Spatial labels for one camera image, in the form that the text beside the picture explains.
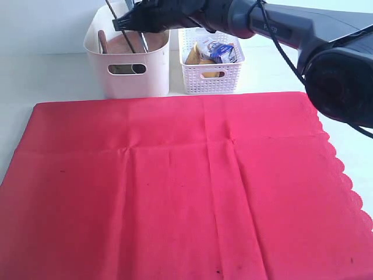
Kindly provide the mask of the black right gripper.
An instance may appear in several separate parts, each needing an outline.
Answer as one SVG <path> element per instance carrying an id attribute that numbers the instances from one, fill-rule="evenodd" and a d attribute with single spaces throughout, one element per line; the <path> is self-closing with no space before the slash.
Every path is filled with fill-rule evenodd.
<path id="1" fill-rule="evenodd" d="M 112 23 L 116 31 L 163 32 L 194 27 L 210 30 L 206 5 L 207 1 L 141 1 Z"/>

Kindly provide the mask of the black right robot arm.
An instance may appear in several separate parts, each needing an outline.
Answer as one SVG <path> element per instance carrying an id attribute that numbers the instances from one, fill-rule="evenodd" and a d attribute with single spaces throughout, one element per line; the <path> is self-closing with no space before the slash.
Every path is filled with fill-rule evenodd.
<path id="1" fill-rule="evenodd" d="M 114 29 L 159 33 L 201 27 L 241 39 L 258 34 L 298 51 L 291 68 L 324 116 L 372 127 L 372 15 L 265 1 L 140 1 Z"/>

